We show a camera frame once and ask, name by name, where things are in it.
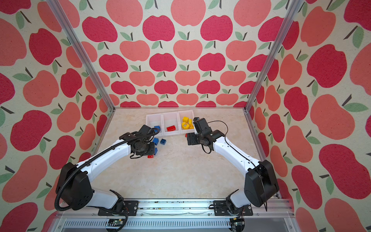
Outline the yellow six-stud lego brick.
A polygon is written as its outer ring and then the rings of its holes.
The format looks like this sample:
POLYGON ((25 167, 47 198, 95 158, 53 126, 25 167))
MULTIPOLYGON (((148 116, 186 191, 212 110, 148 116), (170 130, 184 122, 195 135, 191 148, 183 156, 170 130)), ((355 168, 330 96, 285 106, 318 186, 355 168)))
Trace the yellow six-stud lego brick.
POLYGON ((193 125, 193 122, 192 122, 192 119, 188 119, 188 125, 189 125, 189 129, 194 129, 194 125, 193 125))

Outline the yellow round lego brick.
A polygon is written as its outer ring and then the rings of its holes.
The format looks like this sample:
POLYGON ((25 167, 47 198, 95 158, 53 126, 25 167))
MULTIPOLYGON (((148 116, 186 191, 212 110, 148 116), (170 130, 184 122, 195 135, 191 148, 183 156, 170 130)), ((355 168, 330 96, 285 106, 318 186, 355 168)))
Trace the yellow round lego brick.
POLYGON ((181 126, 182 126, 183 130, 189 130, 189 128, 190 128, 190 125, 186 122, 182 122, 181 126))

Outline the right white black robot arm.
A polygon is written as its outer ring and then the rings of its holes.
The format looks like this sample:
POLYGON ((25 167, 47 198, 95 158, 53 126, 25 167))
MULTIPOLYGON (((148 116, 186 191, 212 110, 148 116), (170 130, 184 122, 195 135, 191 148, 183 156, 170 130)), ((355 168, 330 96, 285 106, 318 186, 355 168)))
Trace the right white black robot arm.
POLYGON ((208 135, 188 133, 189 146, 209 147, 233 164, 244 176, 244 187, 226 197, 231 207, 236 209, 246 205, 261 207, 279 191, 273 165, 259 161, 237 148, 222 132, 216 130, 208 135))

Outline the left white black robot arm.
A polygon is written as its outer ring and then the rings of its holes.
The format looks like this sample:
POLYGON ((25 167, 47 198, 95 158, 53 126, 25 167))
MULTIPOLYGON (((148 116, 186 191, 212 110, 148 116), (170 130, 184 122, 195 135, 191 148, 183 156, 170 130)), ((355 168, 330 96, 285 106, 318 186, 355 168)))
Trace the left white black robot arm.
POLYGON ((127 155, 133 159, 153 155, 155 144, 152 139, 158 133, 156 128, 148 132, 128 132, 97 155, 77 164, 69 162, 64 165, 56 187, 55 209, 67 211, 94 207, 112 214, 124 213, 126 206, 120 194, 114 190, 93 189, 91 183, 105 169, 127 155))

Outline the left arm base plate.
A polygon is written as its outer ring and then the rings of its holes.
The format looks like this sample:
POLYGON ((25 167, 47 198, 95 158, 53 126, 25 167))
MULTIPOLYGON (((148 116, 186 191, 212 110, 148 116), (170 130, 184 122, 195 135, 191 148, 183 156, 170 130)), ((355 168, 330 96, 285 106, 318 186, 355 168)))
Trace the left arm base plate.
POLYGON ((136 216, 138 210, 138 201, 119 201, 111 209, 99 209, 99 216, 136 216))

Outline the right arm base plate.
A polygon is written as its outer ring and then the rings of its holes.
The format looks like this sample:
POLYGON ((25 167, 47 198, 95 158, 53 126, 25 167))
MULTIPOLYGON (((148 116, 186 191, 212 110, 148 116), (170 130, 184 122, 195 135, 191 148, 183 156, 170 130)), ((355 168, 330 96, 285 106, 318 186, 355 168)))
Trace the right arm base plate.
POLYGON ((226 200, 213 201, 213 203, 209 205, 209 209, 213 210, 216 216, 240 217, 253 215, 251 205, 237 208, 233 205, 232 202, 226 200))

